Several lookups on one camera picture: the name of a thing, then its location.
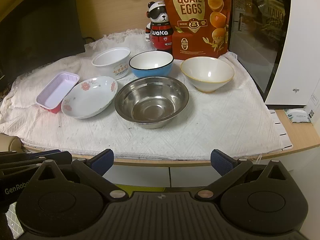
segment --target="qr code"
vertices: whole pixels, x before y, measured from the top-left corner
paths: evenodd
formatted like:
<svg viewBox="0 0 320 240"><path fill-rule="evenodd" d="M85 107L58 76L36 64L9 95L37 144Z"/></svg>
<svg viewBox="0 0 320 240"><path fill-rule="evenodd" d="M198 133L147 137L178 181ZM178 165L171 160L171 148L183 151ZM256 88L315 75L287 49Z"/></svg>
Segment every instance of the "qr code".
<svg viewBox="0 0 320 240"><path fill-rule="evenodd" d="M315 112L311 109L311 111L309 113L310 118L312 118L314 114L315 114Z"/></svg>

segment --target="toy ear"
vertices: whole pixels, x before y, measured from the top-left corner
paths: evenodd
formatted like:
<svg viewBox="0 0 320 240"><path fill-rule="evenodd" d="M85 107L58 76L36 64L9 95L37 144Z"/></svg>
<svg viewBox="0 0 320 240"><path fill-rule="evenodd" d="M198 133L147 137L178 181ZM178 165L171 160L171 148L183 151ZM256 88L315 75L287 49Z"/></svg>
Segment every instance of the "toy ear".
<svg viewBox="0 0 320 240"><path fill-rule="evenodd" d="M148 3L148 8L150 8L151 7L151 5L153 5L155 2L150 2L150 3Z"/></svg>

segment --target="toy arm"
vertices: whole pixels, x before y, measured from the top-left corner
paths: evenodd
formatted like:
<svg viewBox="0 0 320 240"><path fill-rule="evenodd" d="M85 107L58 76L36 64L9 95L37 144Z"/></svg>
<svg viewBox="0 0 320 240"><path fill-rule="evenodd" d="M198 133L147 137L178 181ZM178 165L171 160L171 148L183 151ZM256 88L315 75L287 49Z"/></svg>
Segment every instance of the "toy arm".
<svg viewBox="0 0 320 240"><path fill-rule="evenodd" d="M150 41L150 33L151 33L151 23L148 23L146 27L146 34L144 36L146 41Z"/></svg>

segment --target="black screen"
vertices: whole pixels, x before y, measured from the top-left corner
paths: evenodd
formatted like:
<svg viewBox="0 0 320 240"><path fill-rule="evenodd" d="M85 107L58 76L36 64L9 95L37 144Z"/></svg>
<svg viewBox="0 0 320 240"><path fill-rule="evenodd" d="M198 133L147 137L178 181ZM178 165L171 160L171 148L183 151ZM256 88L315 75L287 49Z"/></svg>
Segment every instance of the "black screen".
<svg viewBox="0 0 320 240"><path fill-rule="evenodd" d="M0 68L8 82L84 51L75 0L24 0L0 22Z"/></svg>

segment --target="red snack bag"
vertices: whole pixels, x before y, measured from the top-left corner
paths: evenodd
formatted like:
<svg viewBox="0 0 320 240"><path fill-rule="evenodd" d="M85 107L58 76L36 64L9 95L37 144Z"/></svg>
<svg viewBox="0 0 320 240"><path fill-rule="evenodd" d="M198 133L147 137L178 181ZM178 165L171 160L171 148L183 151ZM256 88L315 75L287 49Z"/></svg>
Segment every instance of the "red snack bag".
<svg viewBox="0 0 320 240"><path fill-rule="evenodd" d="M172 35L172 54L185 60L219 57L228 50L231 0L164 0Z"/></svg>

